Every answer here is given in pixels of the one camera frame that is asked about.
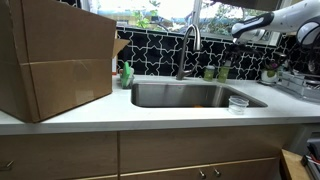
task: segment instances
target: faucet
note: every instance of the faucet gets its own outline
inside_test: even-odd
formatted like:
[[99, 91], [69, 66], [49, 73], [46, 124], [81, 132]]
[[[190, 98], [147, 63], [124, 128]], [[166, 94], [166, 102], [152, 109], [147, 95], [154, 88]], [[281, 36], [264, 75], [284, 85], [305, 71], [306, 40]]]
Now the faucet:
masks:
[[187, 42], [188, 42], [188, 38], [190, 36], [190, 33], [194, 31], [194, 44], [193, 44], [193, 51], [200, 51], [201, 49], [201, 36], [200, 36], [200, 30], [198, 28], [198, 26], [191, 24], [188, 29], [186, 34], [184, 35], [184, 39], [183, 39], [183, 44], [182, 44], [182, 51], [181, 51], [181, 57], [180, 57], [180, 64], [179, 64], [179, 71], [177, 74], [177, 80], [181, 81], [183, 79], [183, 77], [190, 75], [197, 67], [198, 62], [196, 63], [196, 65], [188, 71], [184, 70], [184, 58], [185, 58], [185, 54], [186, 54], [186, 46], [187, 46]]

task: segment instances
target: cabinet handle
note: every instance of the cabinet handle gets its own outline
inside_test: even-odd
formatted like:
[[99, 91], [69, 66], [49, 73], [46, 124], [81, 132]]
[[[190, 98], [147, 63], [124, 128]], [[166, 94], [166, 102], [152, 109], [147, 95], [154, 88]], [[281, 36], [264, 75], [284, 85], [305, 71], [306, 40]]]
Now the cabinet handle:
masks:
[[0, 167], [0, 171], [11, 171], [14, 161], [8, 162], [6, 165]]
[[221, 172], [219, 172], [216, 168], [214, 168], [214, 172], [213, 174], [216, 176], [216, 177], [221, 177]]
[[201, 179], [206, 179], [207, 178], [207, 176], [201, 170], [199, 170], [199, 175], [200, 175]]

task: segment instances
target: window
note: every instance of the window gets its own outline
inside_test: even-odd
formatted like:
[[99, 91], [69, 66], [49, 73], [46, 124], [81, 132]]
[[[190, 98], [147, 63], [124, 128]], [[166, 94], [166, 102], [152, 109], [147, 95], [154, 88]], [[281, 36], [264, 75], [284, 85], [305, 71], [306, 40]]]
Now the window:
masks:
[[[86, 1], [88, 5], [83, 5], [84, 9], [116, 20], [117, 26], [184, 33], [191, 23], [195, 23], [198, 24], [202, 35], [227, 39], [232, 38], [230, 31], [237, 21], [275, 10], [283, 5], [281, 0]], [[273, 36], [270, 32], [266, 33], [262, 43], [269, 44]]]

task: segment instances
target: green jar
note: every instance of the green jar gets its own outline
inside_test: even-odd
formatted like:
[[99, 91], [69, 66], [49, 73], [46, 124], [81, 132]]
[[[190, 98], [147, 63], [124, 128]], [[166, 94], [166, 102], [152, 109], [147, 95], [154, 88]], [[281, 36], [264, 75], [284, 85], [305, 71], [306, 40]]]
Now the green jar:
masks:
[[230, 70], [230, 67], [228, 67], [228, 66], [222, 66], [220, 68], [220, 72], [219, 72], [219, 76], [218, 76], [218, 82], [221, 82], [221, 83], [225, 83], [226, 82], [226, 80], [228, 78], [229, 70]]
[[206, 70], [204, 71], [203, 80], [205, 81], [212, 81], [214, 75], [214, 66], [207, 66]]

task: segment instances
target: dish rack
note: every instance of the dish rack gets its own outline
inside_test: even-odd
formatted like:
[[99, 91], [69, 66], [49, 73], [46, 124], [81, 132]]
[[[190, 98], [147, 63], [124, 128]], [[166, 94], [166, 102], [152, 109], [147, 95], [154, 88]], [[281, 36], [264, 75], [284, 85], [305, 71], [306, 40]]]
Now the dish rack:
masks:
[[317, 75], [283, 72], [281, 82], [274, 86], [295, 98], [310, 102], [320, 103], [320, 81], [310, 80], [320, 78]]

